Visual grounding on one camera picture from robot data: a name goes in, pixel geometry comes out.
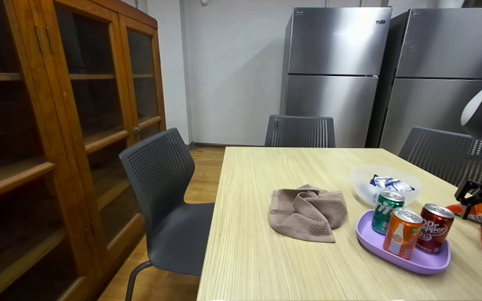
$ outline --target stainless steel refrigerator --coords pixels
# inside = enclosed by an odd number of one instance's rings
[[[413,125],[463,131],[482,88],[482,8],[417,8],[391,18],[368,145],[400,151]]]
[[[335,120],[338,146],[363,146],[391,9],[294,8],[284,46],[281,113]]]

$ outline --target refrigerator door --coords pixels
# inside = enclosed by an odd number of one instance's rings
[[[289,74],[283,113],[333,116],[336,145],[363,146],[375,88],[375,76]]]
[[[463,131],[460,113],[482,79],[395,78],[380,146],[398,153],[413,125]]]
[[[288,73],[376,74],[390,24],[388,6],[296,8]]]
[[[418,8],[395,76],[482,78],[482,8]]]

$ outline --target chair leg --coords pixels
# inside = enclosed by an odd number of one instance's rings
[[[134,285],[135,285],[137,273],[142,268],[150,267],[150,265],[154,265],[152,260],[145,260],[145,262],[140,262],[137,267],[134,267],[134,270],[130,272],[129,280],[127,280],[125,301],[130,301],[134,295]]]

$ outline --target wooden floor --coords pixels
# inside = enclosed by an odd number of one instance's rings
[[[197,145],[191,146],[196,170],[186,191],[187,202],[214,202],[219,173],[224,156],[224,146]],[[130,270],[147,258],[144,238],[127,257],[124,265],[109,282],[100,301],[120,301],[125,297],[127,277]],[[192,301],[197,293],[197,280],[194,275],[181,275],[159,270],[156,267],[144,268],[135,280],[134,301]]]

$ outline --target white bowl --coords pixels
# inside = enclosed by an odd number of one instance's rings
[[[385,165],[361,165],[361,166],[353,168],[351,183],[353,183],[355,193],[365,203],[375,207],[378,193],[385,190],[383,186],[376,186],[370,183],[375,173],[380,176],[397,176],[402,181],[413,186],[413,190],[402,191],[405,197],[405,205],[417,200],[418,191],[420,191],[420,181],[415,176],[405,173],[400,168],[391,168]]]

